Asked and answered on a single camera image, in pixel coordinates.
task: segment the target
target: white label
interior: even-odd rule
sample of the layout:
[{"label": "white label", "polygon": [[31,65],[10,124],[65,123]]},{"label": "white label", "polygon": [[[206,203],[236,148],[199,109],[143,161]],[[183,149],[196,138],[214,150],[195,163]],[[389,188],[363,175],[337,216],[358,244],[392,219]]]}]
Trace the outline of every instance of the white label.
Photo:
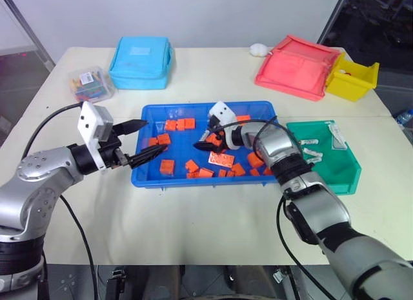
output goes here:
[{"label": "white label", "polygon": [[323,153],[316,152],[315,150],[309,150],[308,148],[304,148],[303,152],[314,157],[323,157]]},{"label": "white label", "polygon": [[131,47],[129,55],[149,55],[150,47]]},{"label": "white label", "polygon": [[317,139],[300,140],[299,144],[301,144],[301,145],[318,144],[318,140]]},{"label": "white label", "polygon": [[335,123],[330,123],[328,125],[328,129],[330,129],[330,132],[333,135],[333,150],[346,150],[346,141],[344,140],[338,125]]},{"label": "white label", "polygon": [[90,72],[79,75],[79,78],[80,78],[80,83],[82,83],[82,85],[86,85],[88,83],[93,82],[93,77]]},{"label": "white label", "polygon": [[322,162],[322,160],[323,159],[321,157],[314,157],[314,158],[307,159],[306,162],[307,163],[320,163]]}]

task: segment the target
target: white table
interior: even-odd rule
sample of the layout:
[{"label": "white table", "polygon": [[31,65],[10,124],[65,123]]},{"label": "white table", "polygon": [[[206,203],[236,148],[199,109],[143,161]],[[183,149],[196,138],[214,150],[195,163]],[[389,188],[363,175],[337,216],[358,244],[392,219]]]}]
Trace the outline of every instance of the white table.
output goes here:
[{"label": "white table", "polygon": [[[108,68],[111,48],[71,48],[45,81],[24,116],[0,149],[0,183],[8,180],[36,126],[48,114],[74,103],[66,75],[99,65]],[[279,121],[334,119],[357,157],[362,173],[357,192],[342,196],[354,228],[376,237],[406,259],[413,259],[413,149],[390,113],[371,91],[351,103],[327,94],[319,102],[261,88],[252,80],[262,59],[244,48],[176,49],[176,66],[166,90],[120,90],[100,105],[116,123],[139,117],[154,103],[268,100]],[[32,150],[82,143],[79,110],[71,110],[44,127]],[[133,153],[136,135],[123,139]],[[85,177],[65,196],[87,234],[99,264],[241,264],[289,265],[275,227],[281,196],[277,184],[136,188],[128,168]],[[320,249],[302,243],[283,217],[288,244],[304,264],[325,264]],[[61,202],[57,203],[45,252],[50,263],[87,264],[79,232]]]}]

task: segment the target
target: block with white label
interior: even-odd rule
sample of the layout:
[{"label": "block with white label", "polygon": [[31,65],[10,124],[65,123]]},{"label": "block with white label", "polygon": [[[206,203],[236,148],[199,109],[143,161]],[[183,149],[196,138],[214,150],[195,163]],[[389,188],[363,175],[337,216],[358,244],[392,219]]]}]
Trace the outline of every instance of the block with white label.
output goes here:
[{"label": "block with white label", "polygon": [[102,101],[116,91],[110,76],[98,66],[73,71],[68,78],[70,91],[78,101]]}]

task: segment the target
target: blue fabric bag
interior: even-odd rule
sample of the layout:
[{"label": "blue fabric bag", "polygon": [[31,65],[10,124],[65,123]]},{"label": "blue fabric bag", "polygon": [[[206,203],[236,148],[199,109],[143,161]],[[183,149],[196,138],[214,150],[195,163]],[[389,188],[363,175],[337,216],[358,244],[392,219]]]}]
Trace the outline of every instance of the blue fabric bag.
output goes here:
[{"label": "blue fabric bag", "polygon": [[109,74],[119,89],[164,89],[172,55],[167,37],[122,37]]}]

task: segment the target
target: green plastic tray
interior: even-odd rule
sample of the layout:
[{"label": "green plastic tray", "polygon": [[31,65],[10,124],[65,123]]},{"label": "green plastic tray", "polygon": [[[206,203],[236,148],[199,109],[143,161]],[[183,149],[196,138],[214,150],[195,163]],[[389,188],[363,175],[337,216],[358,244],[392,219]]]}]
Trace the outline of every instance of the green plastic tray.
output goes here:
[{"label": "green plastic tray", "polygon": [[[356,192],[361,167],[347,144],[347,150],[333,150],[332,134],[328,124],[334,121],[307,121],[302,123],[288,123],[298,140],[318,139],[317,145],[303,145],[309,150],[323,153],[323,160],[316,163],[313,170],[324,179],[326,184],[337,195],[350,195]],[[308,159],[313,156],[304,154]]]}]

